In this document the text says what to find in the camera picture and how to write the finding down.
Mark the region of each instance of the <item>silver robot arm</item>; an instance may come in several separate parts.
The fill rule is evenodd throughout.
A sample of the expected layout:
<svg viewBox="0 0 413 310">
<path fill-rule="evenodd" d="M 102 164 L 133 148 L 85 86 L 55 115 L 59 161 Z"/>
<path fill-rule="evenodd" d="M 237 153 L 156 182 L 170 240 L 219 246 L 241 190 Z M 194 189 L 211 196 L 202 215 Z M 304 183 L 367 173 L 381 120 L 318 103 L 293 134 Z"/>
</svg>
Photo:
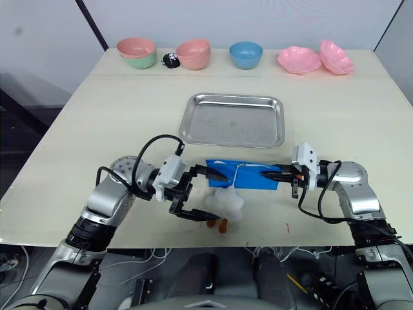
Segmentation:
<svg viewBox="0 0 413 310">
<path fill-rule="evenodd" d="M 171 136 L 158 136 L 150 142 L 159 138 Z M 192 189 L 192 178 L 198 174 L 213 180 L 228 179 L 201 165 L 185 172 L 186 164 L 180 158 L 185 145 L 179 138 L 177 140 L 180 143 L 176 153 L 169 156 L 160 169 L 142 160 L 136 163 L 135 156 L 119 158 L 109 169 L 99 168 L 96 188 L 67 238 L 60 242 L 37 277 L 30 295 L 10 304 L 7 309 L 86 309 L 100 279 L 99 265 L 106 249 L 136 197 L 151 200 L 155 195 L 159 201 L 170 200 L 169 212 L 181 218 L 216 220 L 215 214 L 197 209 L 187 211 L 183 204 Z M 102 182 L 101 171 L 109 173 Z"/>
<path fill-rule="evenodd" d="M 345 217 L 341 222 L 348 223 L 356 256 L 364 267 L 358 274 L 358 284 L 365 309 L 413 309 L 413 271 L 402 243 L 396 243 L 396 231 L 386 222 L 379 200 L 368 184 L 367 171 L 352 161 L 317 163 L 317 154 L 308 143 L 294 148 L 291 165 L 278 166 L 281 172 L 261 174 L 291 183 L 293 198 L 298 198 L 298 187 L 305 191 L 322 187 L 337 193 Z M 309 215 L 322 218 L 319 214 Z M 411 250 L 402 245 L 411 255 Z"/>
<path fill-rule="evenodd" d="M 337 163 L 327 165 L 327 178 L 336 167 Z M 337 193 L 346 218 L 371 223 L 395 235 L 361 165 L 343 162 L 328 189 Z M 371 309 L 413 309 L 413 271 L 402 247 L 363 223 L 348 224 L 356 244 L 356 256 L 365 267 L 358 274 L 358 284 L 366 295 L 367 306 Z"/>
</svg>

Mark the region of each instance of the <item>table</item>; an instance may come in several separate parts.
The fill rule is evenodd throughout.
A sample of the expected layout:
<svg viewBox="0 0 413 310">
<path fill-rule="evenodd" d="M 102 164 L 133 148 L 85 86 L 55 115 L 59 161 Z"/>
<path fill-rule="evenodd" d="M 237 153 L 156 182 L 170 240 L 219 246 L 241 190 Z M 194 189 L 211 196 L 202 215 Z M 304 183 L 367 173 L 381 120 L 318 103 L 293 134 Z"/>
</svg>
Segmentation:
<svg viewBox="0 0 413 310">
<path fill-rule="evenodd" d="M 159 49 L 158 55 L 170 51 Z M 413 108 L 371 51 L 348 54 L 356 68 L 351 76 L 334 76 L 322 68 L 296 76 L 276 64 L 276 50 L 266 50 L 253 70 L 240 70 L 226 50 L 213 50 L 210 65 L 200 71 L 167 69 L 159 62 L 135 70 L 116 50 L 106 51 L 1 200 L 0 241 L 56 246 L 94 189 L 99 166 L 137 154 L 153 136 L 177 134 L 188 98 L 215 92 L 281 100 L 285 142 L 278 149 L 187 145 L 183 159 L 189 165 L 207 158 L 290 163 L 293 146 L 308 141 L 319 159 L 362 164 L 388 222 L 404 242 L 413 242 Z M 173 141 L 157 142 L 144 160 L 159 166 L 174 148 Z M 319 192 L 307 194 L 304 208 L 315 211 Z M 197 178 L 186 206 L 203 209 L 211 193 L 204 177 Z M 244 218 L 228 226 L 226 234 L 169 214 L 169 202 L 136 200 L 110 246 L 353 244 L 345 223 L 329 225 L 301 214 L 288 184 L 277 191 L 239 193 L 245 199 Z M 333 192 L 326 194 L 324 208 L 328 215 L 342 215 Z"/>
</svg>

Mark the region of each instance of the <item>pink plate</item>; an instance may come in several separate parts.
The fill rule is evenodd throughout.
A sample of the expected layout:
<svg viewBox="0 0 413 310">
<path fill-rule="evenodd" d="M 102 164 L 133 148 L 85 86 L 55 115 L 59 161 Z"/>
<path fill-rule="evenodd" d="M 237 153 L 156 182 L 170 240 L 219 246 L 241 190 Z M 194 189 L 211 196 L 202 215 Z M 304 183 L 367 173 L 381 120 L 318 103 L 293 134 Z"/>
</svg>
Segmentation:
<svg viewBox="0 0 413 310">
<path fill-rule="evenodd" d="M 295 74 L 306 74 L 321 66 L 317 53 L 307 47 L 287 47 L 279 52 L 277 60 L 285 70 Z"/>
<path fill-rule="evenodd" d="M 331 41 L 320 44 L 320 60 L 334 74 L 354 73 L 354 66 L 346 52 Z"/>
</svg>

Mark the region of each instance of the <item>metal tray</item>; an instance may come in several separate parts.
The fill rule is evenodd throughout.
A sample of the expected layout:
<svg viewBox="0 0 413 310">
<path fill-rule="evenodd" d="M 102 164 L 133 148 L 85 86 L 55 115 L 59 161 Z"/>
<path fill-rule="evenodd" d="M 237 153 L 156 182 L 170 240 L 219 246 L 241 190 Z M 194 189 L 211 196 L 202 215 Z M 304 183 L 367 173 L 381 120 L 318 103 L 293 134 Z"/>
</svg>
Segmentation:
<svg viewBox="0 0 413 310">
<path fill-rule="evenodd" d="M 272 97 L 196 94 L 179 128 L 192 144 L 271 149 L 285 139 L 282 103 Z"/>
</svg>

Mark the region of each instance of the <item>white wall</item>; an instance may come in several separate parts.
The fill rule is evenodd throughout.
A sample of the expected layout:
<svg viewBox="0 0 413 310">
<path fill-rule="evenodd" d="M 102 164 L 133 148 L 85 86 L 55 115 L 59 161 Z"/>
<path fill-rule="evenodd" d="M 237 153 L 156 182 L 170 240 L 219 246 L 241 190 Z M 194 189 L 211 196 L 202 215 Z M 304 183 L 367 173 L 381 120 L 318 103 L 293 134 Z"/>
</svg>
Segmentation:
<svg viewBox="0 0 413 310">
<path fill-rule="evenodd" d="M 85 0 L 110 46 L 124 37 L 176 47 L 194 37 L 213 47 L 256 41 L 265 48 L 373 49 L 400 0 Z"/>
<path fill-rule="evenodd" d="M 405 0 L 376 54 L 413 105 L 413 0 Z"/>
<path fill-rule="evenodd" d="M 159 47 L 205 37 L 213 47 L 266 48 L 322 39 L 373 49 L 400 0 L 85 0 L 110 46 L 142 36 Z M 0 87 L 24 105 L 64 105 L 103 50 L 69 0 L 0 0 Z"/>
<path fill-rule="evenodd" d="M 63 106 L 102 54 L 74 1 L 0 0 L 0 87 L 22 105 Z"/>
</svg>

